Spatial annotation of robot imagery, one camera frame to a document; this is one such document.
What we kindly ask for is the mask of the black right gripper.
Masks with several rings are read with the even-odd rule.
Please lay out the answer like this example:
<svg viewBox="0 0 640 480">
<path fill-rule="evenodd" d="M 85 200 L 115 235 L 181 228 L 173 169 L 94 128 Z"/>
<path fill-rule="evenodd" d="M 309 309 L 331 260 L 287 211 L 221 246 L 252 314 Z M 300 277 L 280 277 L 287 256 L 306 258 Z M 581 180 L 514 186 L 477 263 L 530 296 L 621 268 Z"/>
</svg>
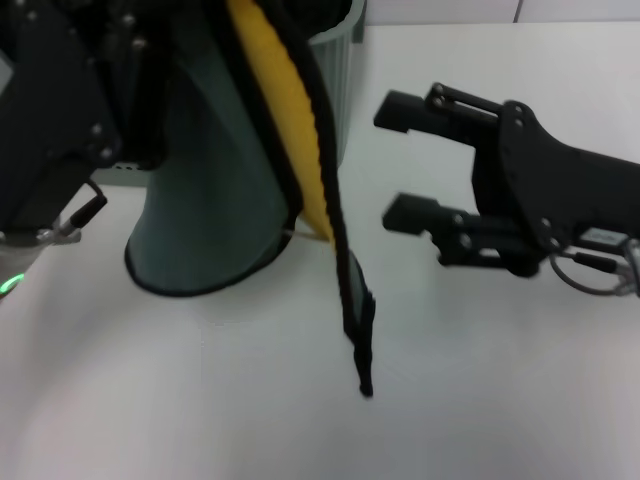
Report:
<svg viewBox="0 0 640 480">
<path fill-rule="evenodd" d="M 581 237 L 592 228 L 638 238 L 638 164 L 558 141 L 522 103 L 471 104 L 488 128 L 472 171 L 483 216 L 401 193 L 382 217 L 386 230 L 428 233 L 443 266 L 515 276 L 534 276 L 551 254 L 583 246 Z"/>
</svg>

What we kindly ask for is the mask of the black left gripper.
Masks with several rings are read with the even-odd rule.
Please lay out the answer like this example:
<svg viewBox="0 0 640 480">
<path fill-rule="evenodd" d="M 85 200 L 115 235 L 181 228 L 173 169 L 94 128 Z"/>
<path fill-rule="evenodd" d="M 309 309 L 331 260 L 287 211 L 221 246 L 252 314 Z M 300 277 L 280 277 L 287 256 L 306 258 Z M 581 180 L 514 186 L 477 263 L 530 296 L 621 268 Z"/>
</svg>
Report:
<svg viewBox="0 0 640 480">
<path fill-rule="evenodd" d="M 1 229 L 51 225 L 99 168 L 121 154 L 154 170 L 166 157 L 169 19 L 159 1 L 105 1 L 101 54 L 52 1 L 4 1 Z"/>
</svg>

